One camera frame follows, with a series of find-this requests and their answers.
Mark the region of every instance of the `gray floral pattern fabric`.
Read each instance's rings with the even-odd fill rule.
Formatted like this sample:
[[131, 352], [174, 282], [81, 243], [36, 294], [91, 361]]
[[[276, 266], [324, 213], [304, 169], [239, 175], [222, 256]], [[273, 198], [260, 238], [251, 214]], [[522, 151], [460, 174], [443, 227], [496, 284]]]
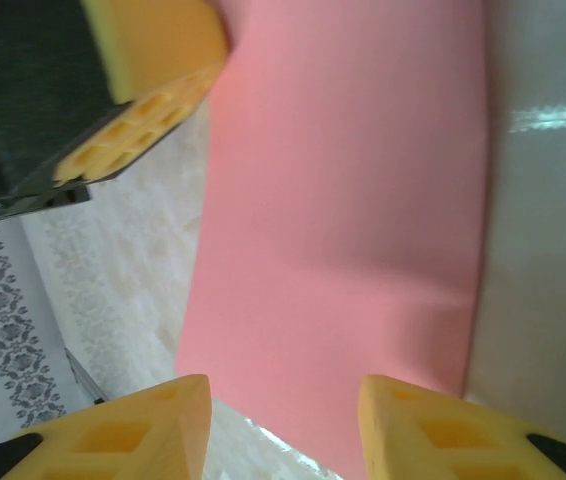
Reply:
[[21, 289], [11, 272], [10, 259], [0, 242], [0, 376], [18, 408], [21, 426], [56, 418], [66, 413], [49, 374], [43, 349], [34, 332]]
[[0, 443], [89, 407], [20, 219], [0, 222]]

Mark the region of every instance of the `pink foam sheet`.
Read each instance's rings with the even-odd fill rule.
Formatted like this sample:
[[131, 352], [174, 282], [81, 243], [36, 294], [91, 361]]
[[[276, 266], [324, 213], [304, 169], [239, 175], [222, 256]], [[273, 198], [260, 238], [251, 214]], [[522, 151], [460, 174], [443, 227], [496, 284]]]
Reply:
[[364, 374], [463, 387], [487, 165], [482, 2], [224, 8], [239, 40], [212, 93], [176, 369], [363, 479]]

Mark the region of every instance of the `gray shiny surface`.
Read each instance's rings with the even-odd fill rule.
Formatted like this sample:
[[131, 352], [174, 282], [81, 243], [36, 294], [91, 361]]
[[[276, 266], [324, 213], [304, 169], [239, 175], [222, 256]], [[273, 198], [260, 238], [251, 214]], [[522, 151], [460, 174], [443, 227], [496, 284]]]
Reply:
[[469, 394], [566, 436], [566, 2], [487, 2], [493, 185]]

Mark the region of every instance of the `yellow foam block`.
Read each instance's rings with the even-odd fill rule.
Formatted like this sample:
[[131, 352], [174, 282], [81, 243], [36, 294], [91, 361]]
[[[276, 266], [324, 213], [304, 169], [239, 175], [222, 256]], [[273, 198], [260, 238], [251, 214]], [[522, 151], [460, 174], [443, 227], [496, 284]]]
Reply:
[[81, 0], [117, 103], [225, 62], [219, 15], [204, 0]]
[[364, 378], [359, 427], [372, 480], [566, 480], [526, 438], [554, 433], [387, 377]]
[[43, 443], [4, 480], [199, 480], [211, 415], [206, 376], [167, 382], [21, 432]]

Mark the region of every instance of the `yellow honeycomb plastic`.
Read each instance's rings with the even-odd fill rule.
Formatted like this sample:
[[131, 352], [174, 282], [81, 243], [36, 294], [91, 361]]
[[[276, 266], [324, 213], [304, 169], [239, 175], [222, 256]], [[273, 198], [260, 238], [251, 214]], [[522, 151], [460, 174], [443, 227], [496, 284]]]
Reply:
[[83, 176], [92, 182], [125, 168], [196, 108], [222, 68], [218, 64], [193, 72], [137, 100], [61, 160], [54, 180], [63, 184]]
[[212, 405], [204, 375], [36, 425], [43, 443], [4, 480], [199, 480]]
[[384, 376], [363, 379], [359, 427], [371, 480], [566, 480], [526, 438], [547, 429]]

